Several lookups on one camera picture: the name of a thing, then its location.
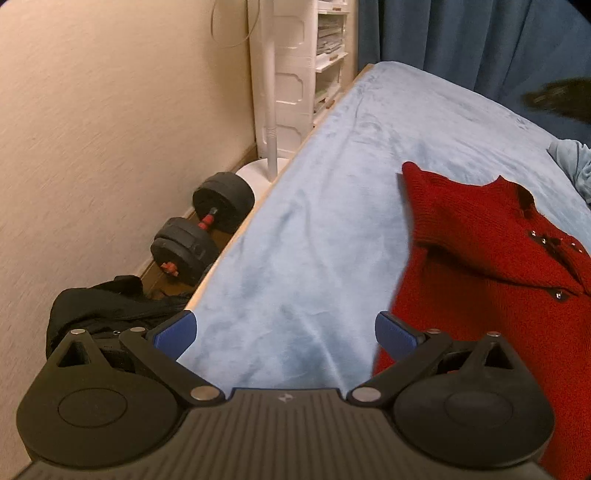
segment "knit sweater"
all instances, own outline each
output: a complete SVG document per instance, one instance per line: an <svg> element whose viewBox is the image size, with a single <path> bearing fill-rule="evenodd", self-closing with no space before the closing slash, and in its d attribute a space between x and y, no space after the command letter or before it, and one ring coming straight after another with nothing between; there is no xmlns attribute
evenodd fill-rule
<svg viewBox="0 0 591 480"><path fill-rule="evenodd" d="M464 185L413 163L402 173L414 230L392 312L458 340L501 332L556 415L541 464L582 480L591 473L591 258L520 185ZM375 372L391 364L381 350Z"/></svg>

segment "blue curtain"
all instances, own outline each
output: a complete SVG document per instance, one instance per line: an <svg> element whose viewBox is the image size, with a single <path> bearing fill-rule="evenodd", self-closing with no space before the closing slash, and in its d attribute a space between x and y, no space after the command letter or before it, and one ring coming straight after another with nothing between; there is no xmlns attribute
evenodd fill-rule
<svg viewBox="0 0 591 480"><path fill-rule="evenodd" d="M359 0L359 70L394 60L474 90L559 138L591 126L527 109L521 95L591 77L591 23L567 0Z"/></svg>

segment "blue gripper pad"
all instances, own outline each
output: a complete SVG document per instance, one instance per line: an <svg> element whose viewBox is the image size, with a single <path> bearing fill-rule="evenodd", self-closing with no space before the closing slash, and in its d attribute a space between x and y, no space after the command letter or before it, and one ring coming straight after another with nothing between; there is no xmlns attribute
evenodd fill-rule
<svg viewBox="0 0 591 480"><path fill-rule="evenodd" d="M375 319L375 337L392 360L402 360L425 341L425 335L390 312L380 312Z"/></svg>
<svg viewBox="0 0 591 480"><path fill-rule="evenodd" d="M193 312L183 310L157 327L153 345L176 360L197 338L197 320Z"/></svg>

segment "cable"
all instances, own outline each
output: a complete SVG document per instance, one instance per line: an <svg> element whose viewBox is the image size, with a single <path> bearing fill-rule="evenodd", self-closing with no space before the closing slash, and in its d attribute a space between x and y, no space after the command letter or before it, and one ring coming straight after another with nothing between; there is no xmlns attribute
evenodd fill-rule
<svg viewBox="0 0 591 480"><path fill-rule="evenodd" d="M259 17L261 16L261 0L258 0L258 6L257 6L257 9L256 9L256 17L255 17L255 22L252 24L252 28L251 28L251 29L250 29L250 31L248 32L248 35L247 35L246 37L244 37L244 38L243 38L243 39L242 39L240 42L238 42L238 43L235 43L234 45L224 45L224 44L221 44L220 42L218 42L218 41L216 40L216 37L215 37L215 35L213 34L213 14L214 14L214 13L215 13L215 11L216 11L216 7L217 7L217 4L218 4L218 2L219 2L219 0L214 0L214 1L213 1L213 7L212 7L212 16L211 16L211 19L210 19L210 24L209 24L209 32L210 32L210 35L212 36L212 40L213 40L215 43L217 43L217 44L218 44L218 46L219 46L219 47L221 47L221 48L234 48L234 47L237 47L238 45L242 45L242 44L243 44L243 43L244 43L246 40L248 40L248 39L251 37L251 35L252 35L252 32L254 32L254 31L255 31L256 24L258 23L258 19L259 19Z"/></svg>

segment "light blue cloth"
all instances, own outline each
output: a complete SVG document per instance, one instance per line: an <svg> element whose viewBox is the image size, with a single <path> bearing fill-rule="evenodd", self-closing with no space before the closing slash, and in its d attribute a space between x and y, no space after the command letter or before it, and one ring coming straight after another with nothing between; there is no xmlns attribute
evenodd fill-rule
<svg viewBox="0 0 591 480"><path fill-rule="evenodd" d="M552 140L477 93L377 64L287 167L201 300L190 302L197 339L179 361L227 393L344 392L369 378L374 320L408 260L407 160L463 183L519 182L541 213L591 249L591 211L548 155Z"/></svg>
<svg viewBox="0 0 591 480"><path fill-rule="evenodd" d="M555 140L548 153L587 205L591 203L591 150L576 140Z"/></svg>

